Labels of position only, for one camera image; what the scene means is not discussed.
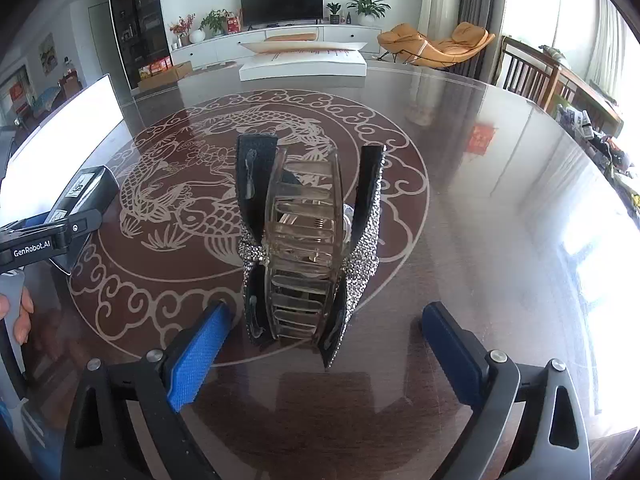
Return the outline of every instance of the round table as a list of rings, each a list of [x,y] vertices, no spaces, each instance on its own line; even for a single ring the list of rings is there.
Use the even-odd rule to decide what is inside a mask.
[[[181,411],[222,478],[428,478],[471,414],[420,334],[423,306],[440,300],[486,348],[525,364],[564,361],[593,478],[622,458],[640,415],[640,234],[535,104],[459,76],[369,62],[366,78],[240,82],[235,67],[213,70],[123,114],[86,163],[109,166],[120,196],[71,279],[45,262],[26,269],[36,304],[24,347],[30,409],[51,439],[62,438],[88,359],[128,362],[164,347],[222,298],[234,329]],[[338,148],[347,202],[357,148],[391,147],[382,262],[329,370],[305,345],[257,349],[244,334],[233,167],[235,137],[247,131],[297,136],[300,155]],[[185,196],[201,206],[180,205]],[[130,411],[140,423],[139,408]],[[499,474],[521,412],[512,410],[487,478]]]

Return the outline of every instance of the drawer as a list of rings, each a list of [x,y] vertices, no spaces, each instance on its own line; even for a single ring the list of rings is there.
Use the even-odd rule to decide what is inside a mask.
[[[268,28],[265,32],[267,38],[271,36],[288,36],[289,34],[317,34],[318,41],[322,41],[323,27],[273,27]]]
[[[341,43],[367,43],[361,52],[379,54],[378,34],[379,28],[353,27],[349,25],[325,25],[324,40],[340,41]]]
[[[193,68],[218,62],[213,41],[204,41],[203,43],[196,43],[174,50],[171,53],[171,59],[174,65],[191,61]]]
[[[257,43],[264,41],[266,35],[263,30],[255,32],[243,32],[242,34],[231,34],[218,40],[212,41],[216,45],[218,61],[229,61],[238,57],[251,55],[251,51],[242,46],[242,43]]]

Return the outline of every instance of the white vase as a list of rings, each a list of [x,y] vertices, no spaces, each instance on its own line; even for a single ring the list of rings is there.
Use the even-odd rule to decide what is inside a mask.
[[[201,28],[197,28],[189,35],[191,43],[200,43],[202,40],[204,40],[204,30]]]
[[[363,27],[375,27],[376,17],[373,14],[359,14],[358,20]]]

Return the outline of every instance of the orange lounge chair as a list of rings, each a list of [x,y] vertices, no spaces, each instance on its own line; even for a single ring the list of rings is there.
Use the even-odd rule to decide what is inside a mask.
[[[489,34],[484,28],[462,22],[450,38],[430,41],[408,23],[401,23],[378,35],[378,43],[386,50],[378,59],[391,53],[394,61],[446,68],[475,56],[494,38],[495,34]]]

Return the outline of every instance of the metal screw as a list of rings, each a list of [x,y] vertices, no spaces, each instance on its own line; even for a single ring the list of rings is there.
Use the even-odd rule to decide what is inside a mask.
[[[86,368],[90,372],[95,372],[98,368],[100,368],[101,364],[102,362],[100,362],[100,359],[98,359],[97,357],[94,357],[93,359],[90,359],[89,362],[86,364]]]
[[[551,365],[559,372],[564,372],[566,370],[566,364],[564,364],[560,359],[551,359]]]
[[[491,350],[489,352],[489,357],[497,363],[507,362],[507,354],[505,354],[502,350]]]
[[[150,363],[157,363],[160,359],[162,359],[162,350],[156,348],[146,353],[146,360]]]

